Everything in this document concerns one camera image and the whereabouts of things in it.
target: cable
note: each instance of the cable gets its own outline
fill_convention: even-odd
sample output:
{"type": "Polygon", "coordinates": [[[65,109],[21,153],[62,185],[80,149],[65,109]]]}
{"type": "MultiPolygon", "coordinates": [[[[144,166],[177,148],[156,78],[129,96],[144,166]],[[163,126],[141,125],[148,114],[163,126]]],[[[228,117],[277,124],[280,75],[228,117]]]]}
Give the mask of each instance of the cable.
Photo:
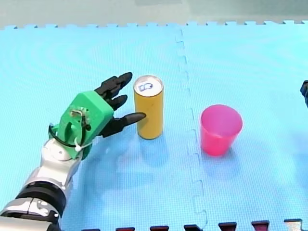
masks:
{"type": "Polygon", "coordinates": [[[81,115],[81,128],[82,128],[82,131],[81,131],[81,141],[80,141],[80,144],[77,143],[77,137],[74,139],[74,143],[75,145],[73,144],[69,144],[69,143],[66,143],[64,141],[62,141],[61,139],[59,139],[56,134],[53,132],[52,128],[52,124],[49,125],[48,127],[48,132],[51,134],[51,136],[56,140],[58,141],[60,144],[64,145],[64,146],[67,146],[67,147],[70,147],[70,148],[75,148],[75,150],[77,152],[80,152],[82,148],[84,147],[87,147],[88,145],[90,145],[91,143],[85,145],[85,146],[82,146],[83,142],[84,142],[84,139],[85,139],[85,136],[86,136],[86,127],[87,127],[87,123],[86,123],[86,117],[83,115],[82,111],[79,111],[79,110],[72,110],[73,113],[78,113],[81,115]]]}

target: floor mat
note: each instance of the floor mat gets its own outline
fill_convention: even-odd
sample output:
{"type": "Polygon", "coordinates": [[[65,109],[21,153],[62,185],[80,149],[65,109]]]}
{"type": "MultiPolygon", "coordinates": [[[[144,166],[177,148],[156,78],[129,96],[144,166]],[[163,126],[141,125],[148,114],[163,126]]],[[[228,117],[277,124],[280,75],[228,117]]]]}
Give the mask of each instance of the floor mat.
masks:
{"type": "MultiPolygon", "coordinates": [[[[77,93],[111,76],[132,72],[159,76],[165,85],[164,134],[154,141],[130,126],[101,139],[75,175],[63,230],[184,225],[204,227],[206,215],[193,203],[199,188],[190,175],[182,114],[186,100],[179,71],[176,25],[68,26],[0,32],[2,164],[0,205],[13,199],[39,164],[49,123],[59,122],[77,93]]],[[[134,111],[132,83],[121,94],[122,117],[134,111]]]]}
{"type": "Polygon", "coordinates": [[[254,230],[286,230],[285,219],[303,219],[308,229],[308,111],[300,87],[307,79],[308,25],[266,22],[244,26],[190,23],[182,29],[192,111],[193,152],[199,155],[207,227],[237,223],[254,230]],[[201,112],[229,105],[244,129],[227,156],[210,158],[196,148],[201,112]]]}
{"type": "MultiPolygon", "coordinates": [[[[74,177],[63,230],[214,231],[236,223],[242,231],[268,221],[282,231],[285,219],[302,219],[308,230],[308,112],[299,92],[307,79],[307,24],[227,24],[0,31],[0,206],[39,165],[48,124],[75,95],[131,71],[134,79],[162,79],[164,133],[145,141],[131,126],[97,139],[74,177]],[[199,148],[200,113],[215,103],[244,119],[232,150],[219,159],[199,148]]],[[[129,98],[119,117],[133,112],[132,83],[121,93],[129,98]]]]}

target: pink cup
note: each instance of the pink cup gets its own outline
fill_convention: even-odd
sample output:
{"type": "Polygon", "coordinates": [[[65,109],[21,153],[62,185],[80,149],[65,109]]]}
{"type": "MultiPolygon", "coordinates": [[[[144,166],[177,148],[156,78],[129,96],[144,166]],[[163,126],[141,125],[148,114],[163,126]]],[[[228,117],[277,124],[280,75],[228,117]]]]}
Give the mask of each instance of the pink cup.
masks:
{"type": "Polygon", "coordinates": [[[240,133],[240,114],[225,105],[212,105],[201,115],[201,148],[211,156],[224,155],[240,133]]]}

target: black joint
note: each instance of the black joint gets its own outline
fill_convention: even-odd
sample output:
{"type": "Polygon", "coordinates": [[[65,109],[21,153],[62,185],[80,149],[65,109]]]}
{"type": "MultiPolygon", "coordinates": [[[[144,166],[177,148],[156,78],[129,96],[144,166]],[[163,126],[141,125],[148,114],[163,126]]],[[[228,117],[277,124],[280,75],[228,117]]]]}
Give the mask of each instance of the black joint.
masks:
{"type": "Polygon", "coordinates": [[[132,73],[127,72],[119,77],[113,76],[102,82],[101,86],[94,91],[98,93],[104,100],[112,99],[119,91],[125,87],[132,79],[132,73]]]}
{"type": "Polygon", "coordinates": [[[300,92],[302,93],[302,95],[304,97],[308,97],[307,94],[308,94],[308,80],[304,81],[301,89],[300,89],[300,92]]]}
{"type": "Polygon", "coordinates": [[[56,185],[45,182],[37,181],[27,185],[16,197],[19,198],[37,198],[52,205],[59,215],[62,217],[65,206],[66,197],[62,190],[56,185]]]}

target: black object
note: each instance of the black object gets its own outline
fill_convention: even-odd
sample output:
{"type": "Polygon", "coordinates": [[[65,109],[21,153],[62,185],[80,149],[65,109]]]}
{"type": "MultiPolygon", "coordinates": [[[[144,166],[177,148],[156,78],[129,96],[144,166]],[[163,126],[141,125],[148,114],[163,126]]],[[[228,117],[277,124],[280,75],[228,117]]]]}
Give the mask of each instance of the black object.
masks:
{"type": "MultiPolygon", "coordinates": [[[[104,81],[101,86],[94,91],[98,93],[112,108],[116,111],[119,107],[123,106],[127,100],[127,95],[117,96],[120,90],[125,87],[132,79],[133,74],[127,72],[119,77],[113,76],[104,81]]],[[[100,136],[108,137],[119,133],[124,127],[137,123],[146,117],[145,113],[132,113],[122,118],[112,118],[107,125],[100,132],[100,136]]]]}
{"type": "Polygon", "coordinates": [[[302,95],[305,97],[305,103],[308,107],[308,80],[304,81],[300,92],[302,93],[302,95]]]}
{"type": "Polygon", "coordinates": [[[124,127],[134,124],[146,117],[145,113],[138,112],[132,113],[124,116],[123,118],[112,118],[103,130],[100,132],[100,135],[105,137],[114,135],[123,130],[124,127]]]}
{"type": "Polygon", "coordinates": [[[38,198],[47,202],[52,205],[62,217],[66,206],[66,198],[62,190],[56,185],[44,181],[33,182],[22,189],[16,196],[16,199],[27,197],[38,198]]]}

